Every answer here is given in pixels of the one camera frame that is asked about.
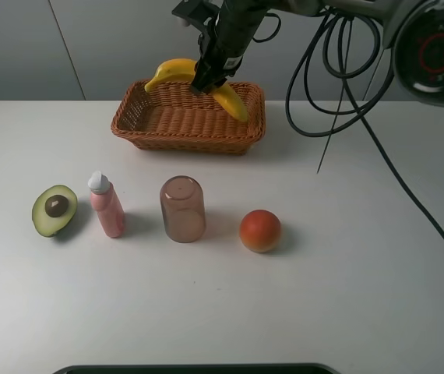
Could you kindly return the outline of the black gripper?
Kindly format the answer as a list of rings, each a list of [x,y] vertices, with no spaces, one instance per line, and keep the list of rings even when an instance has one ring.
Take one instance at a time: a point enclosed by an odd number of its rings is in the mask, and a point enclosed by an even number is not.
[[[211,93],[239,68],[269,9],[265,1],[222,2],[199,39],[200,58],[190,84],[194,94]]]

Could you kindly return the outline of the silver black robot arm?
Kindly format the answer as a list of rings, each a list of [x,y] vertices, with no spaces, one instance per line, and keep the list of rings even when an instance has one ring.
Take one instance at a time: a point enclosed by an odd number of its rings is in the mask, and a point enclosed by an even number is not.
[[[173,15],[201,33],[193,90],[209,93],[237,72],[269,10],[317,16],[325,7],[379,21],[401,86],[422,103],[444,107],[444,1],[181,1]]]

